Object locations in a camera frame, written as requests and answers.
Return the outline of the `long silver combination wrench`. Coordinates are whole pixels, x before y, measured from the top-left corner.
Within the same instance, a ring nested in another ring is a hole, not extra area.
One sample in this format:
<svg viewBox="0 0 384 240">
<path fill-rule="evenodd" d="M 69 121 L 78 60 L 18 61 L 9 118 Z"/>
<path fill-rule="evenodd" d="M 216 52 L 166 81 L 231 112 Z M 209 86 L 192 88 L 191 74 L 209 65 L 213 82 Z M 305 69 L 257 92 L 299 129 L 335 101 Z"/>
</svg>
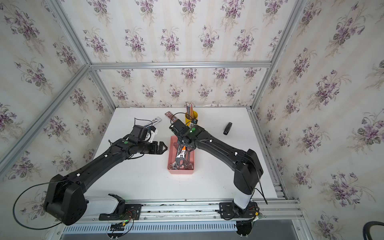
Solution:
<svg viewBox="0 0 384 240">
<path fill-rule="evenodd" d="M 168 170 L 194 170 L 194 162 L 190 156 L 184 158 L 170 158 L 168 163 Z"/>
</svg>

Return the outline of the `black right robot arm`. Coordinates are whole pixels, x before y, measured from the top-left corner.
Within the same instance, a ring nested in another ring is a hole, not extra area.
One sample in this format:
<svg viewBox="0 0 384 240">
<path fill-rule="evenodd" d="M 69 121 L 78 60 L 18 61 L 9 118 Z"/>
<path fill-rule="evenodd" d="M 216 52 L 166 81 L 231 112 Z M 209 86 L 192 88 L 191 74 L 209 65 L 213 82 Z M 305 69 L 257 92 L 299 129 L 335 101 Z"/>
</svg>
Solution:
<svg viewBox="0 0 384 240">
<path fill-rule="evenodd" d="M 234 185 L 239 193 L 233 202 L 240 210 L 245 210 L 254 194 L 257 184 L 264 174 L 263 167 L 255 151 L 232 147 L 215 138 L 204 128 L 194 125 L 178 126 L 172 124 L 170 130 L 179 143 L 190 149 L 203 150 L 216 157 L 234 171 Z"/>
</svg>

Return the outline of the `pink plastic storage box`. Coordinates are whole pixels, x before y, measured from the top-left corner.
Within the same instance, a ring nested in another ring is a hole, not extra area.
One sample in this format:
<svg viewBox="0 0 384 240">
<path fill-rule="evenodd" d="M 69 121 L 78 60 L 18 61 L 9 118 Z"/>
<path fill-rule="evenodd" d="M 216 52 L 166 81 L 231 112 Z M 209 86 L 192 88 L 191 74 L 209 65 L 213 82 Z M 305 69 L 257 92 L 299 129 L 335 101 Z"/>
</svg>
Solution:
<svg viewBox="0 0 384 240">
<path fill-rule="evenodd" d="M 168 171 L 173 175 L 191 175 L 194 170 L 195 152 L 182 146 L 176 136 L 171 137 Z"/>
</svg>

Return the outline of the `orange handled adjustable wrench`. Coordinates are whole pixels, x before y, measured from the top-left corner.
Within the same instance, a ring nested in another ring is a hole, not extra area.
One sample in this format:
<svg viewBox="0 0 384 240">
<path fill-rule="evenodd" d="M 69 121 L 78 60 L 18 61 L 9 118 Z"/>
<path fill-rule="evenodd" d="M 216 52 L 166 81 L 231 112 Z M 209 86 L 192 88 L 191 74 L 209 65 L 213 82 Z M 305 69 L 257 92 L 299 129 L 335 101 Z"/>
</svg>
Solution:
<svg viewBox="0 0 384 240">
<path fill-rule="evenodd" d="M 176 156 L 175 160 L 177 164 L 180 164 L 180 162 L 183 162 L 186 160 L 186 147 L 183 147 L 181 152 Z"/>
</svg>

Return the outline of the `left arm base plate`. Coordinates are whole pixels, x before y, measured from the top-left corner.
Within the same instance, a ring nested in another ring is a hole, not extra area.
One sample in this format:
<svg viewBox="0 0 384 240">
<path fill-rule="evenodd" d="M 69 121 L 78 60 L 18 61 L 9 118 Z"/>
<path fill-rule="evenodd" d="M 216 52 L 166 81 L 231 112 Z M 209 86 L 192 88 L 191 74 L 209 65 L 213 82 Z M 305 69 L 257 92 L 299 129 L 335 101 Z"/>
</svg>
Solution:
<svg viewBox="0 0 384 240">
<path fill-rule="evenodd" d="M 123 221 L 133 218 L 135 221 L 139 219 L 142 210 L 141 204 L 125 204 L 124 207 L 117 207 L 111 214 L 100 214 L 99 221 Z"/>
</svg>

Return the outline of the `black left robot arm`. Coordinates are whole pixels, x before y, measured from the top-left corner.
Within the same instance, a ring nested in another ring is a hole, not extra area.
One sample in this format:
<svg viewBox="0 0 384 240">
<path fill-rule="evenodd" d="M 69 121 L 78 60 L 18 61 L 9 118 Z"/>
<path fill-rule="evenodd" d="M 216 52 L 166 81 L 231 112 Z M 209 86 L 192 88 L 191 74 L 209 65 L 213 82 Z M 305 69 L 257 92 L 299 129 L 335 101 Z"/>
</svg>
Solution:
<svg viewBox="0 0 384 240">
<path fill-rule="evenodd" d="M 122 198 L 109 194 L 107 197 L 86 199 L 86 191 L 116 165 L 135 159 L 135 154 L 162 155 L 167 150 L 164 142 L 149 142 L 126 135 L 111 143 L 104 153 L 82 168 L 66 176 L 58 174 L 51 178 L 47 183 L 43 210 L 66 226 L 89 215 L 121 214 L 125 207 Z"/>
</svg>

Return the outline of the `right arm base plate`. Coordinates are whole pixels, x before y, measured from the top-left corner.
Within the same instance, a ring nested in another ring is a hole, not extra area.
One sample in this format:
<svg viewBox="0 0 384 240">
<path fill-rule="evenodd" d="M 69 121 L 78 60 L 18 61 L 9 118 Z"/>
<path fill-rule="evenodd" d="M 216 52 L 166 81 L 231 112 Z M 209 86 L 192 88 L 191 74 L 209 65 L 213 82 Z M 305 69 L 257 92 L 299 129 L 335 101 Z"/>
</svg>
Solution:
<svg viewBox="0 0 384 240">
<path fill-rule="evenodd" d="M 234 202 L 219 203 L 220 217 L 224 220 L 253 219 L 260 214 L 260 208 L 256 202 L 249 202 L 245 209 L 241 209 Z"/>
</svg>

